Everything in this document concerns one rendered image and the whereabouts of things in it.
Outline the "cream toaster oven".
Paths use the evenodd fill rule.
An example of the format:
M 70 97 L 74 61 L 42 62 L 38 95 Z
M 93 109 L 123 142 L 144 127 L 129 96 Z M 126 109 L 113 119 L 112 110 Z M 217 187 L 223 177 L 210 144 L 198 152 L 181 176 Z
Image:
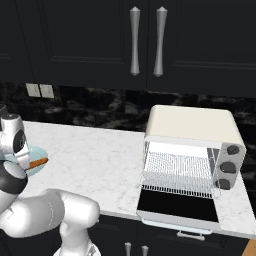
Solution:
M 230 145 L 238 146 L 240 152 L 229 155 Z M 229 180 L 231 188 L 235 185 L 246 147 L 228 110 L 155 105 L 151 108 L 144 136 L 143 170 L 149 152 L 207 158 L 215 201 L 224 191 L 217 184 L 219 179 Z M 235 164 L 235 174 L 221 171 L 220 165 L 227 161 Z

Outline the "beige wall socket plate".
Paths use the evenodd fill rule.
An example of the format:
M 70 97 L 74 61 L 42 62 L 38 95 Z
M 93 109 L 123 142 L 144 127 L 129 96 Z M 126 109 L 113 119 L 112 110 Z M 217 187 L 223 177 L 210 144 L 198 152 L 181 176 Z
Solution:
M 54 98 L 54 91 L 53 91 L 53 87 L 51 85 L 48 84 L 40 84 L 40 91 L 41 91 L 41 95 L 43 98 Z
M 26 84 L 27 92 L 30 97 L 40 97 L 40 90 L 39 86 L 37 84 L 31 84 L 27 83 Z

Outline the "black base cupboard door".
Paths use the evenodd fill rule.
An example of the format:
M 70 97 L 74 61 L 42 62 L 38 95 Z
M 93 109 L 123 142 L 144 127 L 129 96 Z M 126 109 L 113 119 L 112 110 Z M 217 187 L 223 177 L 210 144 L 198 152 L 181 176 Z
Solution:
M 204 241 L 177 236 L 176 230 L 138 223 L 138 249 L 147 256 L 242 256 L 248 239 L 227 235 L 205 235 Z
M 131 243 L 131 256 L 137 256 L 137 222 L 125 218 L 101 215 L 88 229 L 92 242 L 101 256 L 126 256 L 125 242 Z

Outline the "orange kebab skewer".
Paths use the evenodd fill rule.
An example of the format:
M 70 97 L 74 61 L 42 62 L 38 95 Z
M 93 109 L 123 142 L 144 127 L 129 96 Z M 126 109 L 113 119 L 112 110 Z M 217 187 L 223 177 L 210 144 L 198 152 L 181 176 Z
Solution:
M 35 160 L 35 161 L 31 161 L 30 162 L 30 166 L 29 166 L 29 169 L 33 169 L 33 168 L 36 168 L 38 166 L 41 166 L 43 164 L 46 164 L 48 162 L 48 158 L 40 158 L 38 160 Z

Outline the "light blue plate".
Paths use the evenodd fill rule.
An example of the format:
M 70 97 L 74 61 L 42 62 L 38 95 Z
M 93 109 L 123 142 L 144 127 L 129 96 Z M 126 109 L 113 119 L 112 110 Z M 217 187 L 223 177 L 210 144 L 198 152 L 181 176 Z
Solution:
M 31 161 L 36 161 L 39 160 L 41 158 L 47 158 L 48 154 L 47 152 L 41 148 L 41 147 L 37 147 L 37 146 L 28 146 L 29 151 L 30 151 L 30 160 Z M 12 154 L 7 154 L 4 156 L 4 160 L 8 160 L 14 163 L 17 163 L 18 160 L 16 159 L 16 157 Z M 43 168 L 44 168 L 45 164 L 39 165 L 37 167 L 34 167 L 32 169 L 29 169 L 26 171 L 28 176 L 33 176 L 36 173 L 40 172 Z

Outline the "black wall cupboard door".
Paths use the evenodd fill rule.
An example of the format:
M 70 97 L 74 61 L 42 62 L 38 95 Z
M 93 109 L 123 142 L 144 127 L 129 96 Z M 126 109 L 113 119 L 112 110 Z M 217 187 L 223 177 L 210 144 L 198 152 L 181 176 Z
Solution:
M 163 75 L 156 11 L 168 10 Z M 256 98 L 256 0 L 150 0 L 147 89 Z
M 15 0 L 0 0 L 0 81 L 34 82 Z
M 141 90 L 147 84 L 149 0 L 15 0 L 39 84 Z M 130 10 L 140 10 L 140 73 L 130 73 Z

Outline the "toaster oven glass door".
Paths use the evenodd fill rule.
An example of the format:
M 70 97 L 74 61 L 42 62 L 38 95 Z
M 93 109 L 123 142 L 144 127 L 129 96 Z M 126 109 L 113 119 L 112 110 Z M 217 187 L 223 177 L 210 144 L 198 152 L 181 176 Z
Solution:
M 136 214 L 155 227 L 201 234 L 221 230 L 213 199 L 142 189 Z

